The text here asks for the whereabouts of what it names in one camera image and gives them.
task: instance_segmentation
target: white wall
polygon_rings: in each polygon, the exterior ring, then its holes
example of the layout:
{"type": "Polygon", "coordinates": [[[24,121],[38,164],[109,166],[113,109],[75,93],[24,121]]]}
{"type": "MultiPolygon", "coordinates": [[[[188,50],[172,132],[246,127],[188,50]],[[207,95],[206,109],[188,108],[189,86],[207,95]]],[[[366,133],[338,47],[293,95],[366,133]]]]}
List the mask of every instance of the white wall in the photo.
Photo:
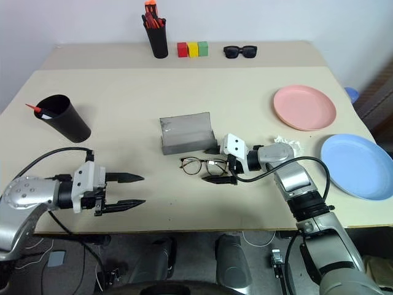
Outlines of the white wall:
{"type": "MultiPolygon", "coordinates": [[[[56,43],[147,39],[144,0],[0,1],[0,111],[56,43]]],[[[392,0],[158,0],[158,10],[170,41],[309,40],[359,90],[393,56],[392,0]]]]}

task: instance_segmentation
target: eyeglasses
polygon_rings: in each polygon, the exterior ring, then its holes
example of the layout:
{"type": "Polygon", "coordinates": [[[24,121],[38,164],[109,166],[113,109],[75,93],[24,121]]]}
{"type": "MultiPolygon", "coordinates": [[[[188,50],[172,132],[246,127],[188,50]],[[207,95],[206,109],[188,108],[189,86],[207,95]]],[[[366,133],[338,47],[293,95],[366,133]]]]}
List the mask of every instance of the eyeglasses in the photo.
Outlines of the eyeglasses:
{"type": "Polygon", "coordinates": [[[243,54],[245,58],[254,58],[257,55],[257,46],[226,46],[224,47],[225,56],[227,58],[236,58],[239,53],[243,54]]]}
{"type": "Polygon", "coordinates": [[[227,161],[222,159],[201,160],[196,157],[187,157],[180,159],[182,165],[180,168],[188,175],[196,175],[202,169],[202,163],[206,163],[206,169],[210,175],[223,175],[227,172],[227,161]]]}

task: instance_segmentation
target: red block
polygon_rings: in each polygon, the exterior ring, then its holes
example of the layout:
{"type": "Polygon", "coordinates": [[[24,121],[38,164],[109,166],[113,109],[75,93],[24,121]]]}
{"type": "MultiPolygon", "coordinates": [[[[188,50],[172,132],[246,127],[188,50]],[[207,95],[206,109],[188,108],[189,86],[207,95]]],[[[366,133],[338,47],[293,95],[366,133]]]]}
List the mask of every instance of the red block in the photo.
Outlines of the red block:
{"type": "Polygon", "coordinates": [[[177,55],[178,57],[187,57],[187,43],[181,42],[177,43],[177,55]]]}

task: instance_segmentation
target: glasses frame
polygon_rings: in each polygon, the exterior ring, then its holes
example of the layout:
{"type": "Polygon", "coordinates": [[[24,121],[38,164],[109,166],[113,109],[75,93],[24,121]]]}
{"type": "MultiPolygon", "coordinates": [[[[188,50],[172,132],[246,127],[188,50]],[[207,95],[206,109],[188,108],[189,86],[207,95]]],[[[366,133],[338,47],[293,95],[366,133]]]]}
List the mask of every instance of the glasses frame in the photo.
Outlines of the glasses frame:
{"type": "Polygon", "coordinates": [[[222,176],[222,175],[227,173],[228,162],[226,160],[223,160],[223,159],[218,159],[218,158],[216,158],[216,159],[199,159],[197,157],[184,157],[184,158],[181,158],[180,161],[182,161],[182,165],[180,166],[180,168],[183,169],[184,173],[188,174],[188,175],[197,175],[202,170],[203,163],[206,164],[206,170],[212,176],[222,176]],[[184,165],[184,161],[187,160],[187,159],[190,159],[189,163],[191,163],[191,162],[199,162],[200,166],[199,166],[199,169],[198,169],[197,172],[195,172],[195,173],[188,173],[184,169],[184,167],[187,166],[187,164],[184,165]],[[209,164],[208,164],[210,161],[214,161],[214,162],[219,162],[219,163],[225,164],[225,169],[223,169],[221,166],[217,165],[217,167],[219,167],[222,170],[221,174],[219,174],[219,175],[211,174],[211,172],[209,171],[209,164]]]}
{"type": "Polygon", "coordinates": [[[254,58],[254,57],[257,56],[257,50],[258,50],[258,47],[257,47],[257,46],[253,46],[253,45],[246,45],[246,46],[243,46],[243,47],[230,45],[230,46],[225,46],[225,47],[224,47],[224,53],[225,53],[225,57],[226,57],[226,58],[238,58],[239,53],[243,54],[243,56],[244,56],[245,58],[254,58]],[[233,48],[233,49],[237,49],[237,50],[238,50],[238,54],[237,54],[235,57],[229,57],[229,56],[227,55],[227,50],[230,49],[230,48],[233,48]],[[244,56],[243,51],[244,51],[244,49],[247,49],[247,48],[252,48],[252,49],[255,50],[255,55],[254,55],[253,57],[246,57],[246,56],[244,56]]]}

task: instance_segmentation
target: table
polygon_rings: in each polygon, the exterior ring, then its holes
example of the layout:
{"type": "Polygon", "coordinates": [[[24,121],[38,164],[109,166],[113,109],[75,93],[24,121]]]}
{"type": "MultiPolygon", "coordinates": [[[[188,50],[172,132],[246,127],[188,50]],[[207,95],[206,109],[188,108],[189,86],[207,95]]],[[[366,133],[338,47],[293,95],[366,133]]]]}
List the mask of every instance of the table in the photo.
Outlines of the table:
{"type": "MultiPolygon", "coordinates": [[[[25,165],[41,154],[64,146],[95,150],[96,163],[107,171],[145,177],[131,184],[110,183],[107,201],[144,199],[146,203],[121,213],[93,217],[92,210],[56,212],[78,233],[158,230],[294,229],[295,219],[273,177],[237,186],[217,186],[179,169],[185,155],[208,158],[201,152],[166,155],[161,152],[160,117],[210,112],[216,138],[234,133],[249,146],[270,144],[281,135],[299,140],[303,155],[318,157],[323,142],[337,133],[373,140],[323,58],[307,42],[258,43],[254,60],[223,57],[223,44],[209,44],[207,58],[177,58],[175,44],[164,60],[154,59],[148,44],[67,45],[57,48],[22,87],[0,116],[1,189],[25,165]],[[324,92],[337,108],[334,123],[316,132],[294,130],[272,110],[272,97],[281,87],[304,84],[324,92]],[[91,137],[72,144],[43,124],[24,105],[53,94],[65,94],[91,127],[91,137]]],[[[73,173],[84,154],[53,156],[29,174],[73,173]]],[[[302,163],[321,194],[325,176],[317,164],[302,163]]],[[[393,199],[368,202],[332,185],[327,199],[345,227],[393,224],[393,199]]],[[[38,233],[62,230],[43,215],[38,233]]]]}

